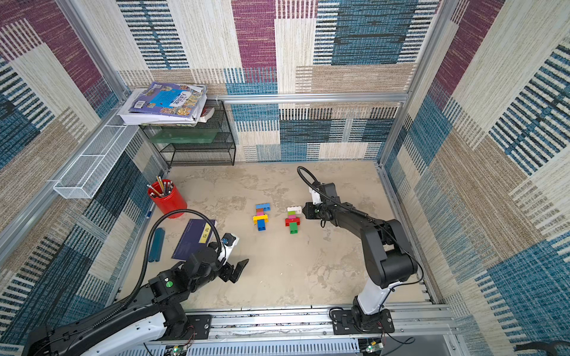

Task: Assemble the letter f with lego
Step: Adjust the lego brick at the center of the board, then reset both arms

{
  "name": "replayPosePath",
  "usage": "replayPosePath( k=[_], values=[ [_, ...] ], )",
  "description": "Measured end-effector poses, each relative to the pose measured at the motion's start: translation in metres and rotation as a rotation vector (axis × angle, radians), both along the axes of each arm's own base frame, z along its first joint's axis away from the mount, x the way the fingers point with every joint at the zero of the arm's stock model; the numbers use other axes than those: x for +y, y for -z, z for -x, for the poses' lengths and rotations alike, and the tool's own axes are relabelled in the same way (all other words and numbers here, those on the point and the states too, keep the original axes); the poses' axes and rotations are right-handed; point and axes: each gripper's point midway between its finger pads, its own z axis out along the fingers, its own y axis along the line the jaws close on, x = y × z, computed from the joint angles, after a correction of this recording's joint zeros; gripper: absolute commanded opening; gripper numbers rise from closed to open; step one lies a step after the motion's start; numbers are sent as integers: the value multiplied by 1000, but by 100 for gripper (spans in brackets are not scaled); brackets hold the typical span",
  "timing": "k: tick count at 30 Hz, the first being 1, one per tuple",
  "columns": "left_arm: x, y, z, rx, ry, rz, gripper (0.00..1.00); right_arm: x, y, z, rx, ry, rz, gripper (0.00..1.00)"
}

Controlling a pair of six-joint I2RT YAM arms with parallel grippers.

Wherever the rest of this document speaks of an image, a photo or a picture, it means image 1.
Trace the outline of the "white long lego brick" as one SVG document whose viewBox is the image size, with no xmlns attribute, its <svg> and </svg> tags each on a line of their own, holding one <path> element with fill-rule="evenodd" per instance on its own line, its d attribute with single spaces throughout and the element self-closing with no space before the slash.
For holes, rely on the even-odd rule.
<svg viewBox="0 0 570 356">
<path fill-rule="evenodd" d="M 302 213 L 302 207 L 301 206 L 288 207 L 287 210 L 288 210 L 288 212 L 295 212 L 296 214 Z"/>
</svg>

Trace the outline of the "red long lego brick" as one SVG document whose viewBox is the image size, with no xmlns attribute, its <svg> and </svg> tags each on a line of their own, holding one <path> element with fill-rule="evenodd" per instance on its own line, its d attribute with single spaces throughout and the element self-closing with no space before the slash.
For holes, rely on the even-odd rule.
<svg viewBox="0 0 570 356">
<path fill-rule="evenodd" d="M 289 225 L 292 224 L 292 223 L 295 223 L 296 225 L 300 225 L 301 220 L 300 220 L 299 217 L 288 217 L 288 218 L 285 220 L 285 223 L 286 223 L 286 226 L 289 226 Z"/>
</svg>

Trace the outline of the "light blue long lego brick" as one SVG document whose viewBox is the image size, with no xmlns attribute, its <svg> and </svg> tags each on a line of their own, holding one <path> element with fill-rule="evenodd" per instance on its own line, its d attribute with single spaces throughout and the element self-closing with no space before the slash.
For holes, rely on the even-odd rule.
<svg viewBox="0 0 570 356">
<path fill-rule="evenodd" d="M 269 211 L 270 210 L 270 204 L 269 203 L 262 203 L 262 204 L 258 204 L 255 206 L 256 209 L 262 209 L 263 211 Z"/>
</svg>

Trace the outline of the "dark green square lego brick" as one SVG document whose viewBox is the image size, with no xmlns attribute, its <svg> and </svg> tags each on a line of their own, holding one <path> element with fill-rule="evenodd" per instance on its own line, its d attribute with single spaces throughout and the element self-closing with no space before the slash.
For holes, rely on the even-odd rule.
<svg viewBox="0 0 570 356">
<path fill-rule="evenodd" d="M 297 234 L 298 233 L 298 225 L 296 222 L 289 224 L 290 234 Z"/>
</svg>

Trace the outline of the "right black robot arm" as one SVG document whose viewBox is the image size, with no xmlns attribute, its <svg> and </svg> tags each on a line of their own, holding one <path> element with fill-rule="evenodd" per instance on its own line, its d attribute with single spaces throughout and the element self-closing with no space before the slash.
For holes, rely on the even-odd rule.
<svg viewBox="0 0 570 356">
<path fill-rule="evenodd" d="M 332 223 L 359 238 L 368 280 L 353 300 L 353 325 L 362 332 L 379 326 L 386 332 L 394 332 L 391 314 L 385 308 L 387 299 L 419 270 L 419 263 L 409 252 L 410 243 L 402 224 L 398 220 L 372 218 L 334 203 L 308 202 L 302 213 L 308 220 Z"/>
</svg>

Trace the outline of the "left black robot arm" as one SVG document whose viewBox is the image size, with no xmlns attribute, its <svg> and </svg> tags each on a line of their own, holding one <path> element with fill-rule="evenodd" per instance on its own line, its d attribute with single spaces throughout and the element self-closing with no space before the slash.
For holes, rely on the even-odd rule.
<svg viewBox="0 0 570 356">
<path fill-rule="evenodd" d="M 206 247 L 96 314 L 56 329 L 32 331 L 23 353 L 114 355 L 163 337 L 179 340 L 189 330 L 182 302 L 216 278 L 236 283 L 248 262 L 225 263 L 215 249 Z"/>
</svg>

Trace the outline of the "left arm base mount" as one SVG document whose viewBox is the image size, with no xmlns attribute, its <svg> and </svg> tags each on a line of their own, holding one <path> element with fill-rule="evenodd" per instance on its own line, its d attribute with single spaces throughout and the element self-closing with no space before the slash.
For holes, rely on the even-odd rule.
<svg viewBox="0 0 570 356">
<path fill-rule="evenodd" d="M 170 341 L 207 340 L 211 329 L 211 314 L 187 314 L 186 324 L 176 335 L 168 337 Z"/>
</svg>

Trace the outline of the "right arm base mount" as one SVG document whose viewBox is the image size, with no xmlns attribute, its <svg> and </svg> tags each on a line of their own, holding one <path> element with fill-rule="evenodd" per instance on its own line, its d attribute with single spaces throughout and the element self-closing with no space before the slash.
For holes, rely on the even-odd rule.
<svg viewBox="0 0 570 356">
<path fill-rule="evenodd" d="M 393 318 L 388 309 L 375 314 L 362 314 L 355 306 L 351 309 L 333 307 L 328 312 L 335 335 L 394 333 Z"/>
</svg>

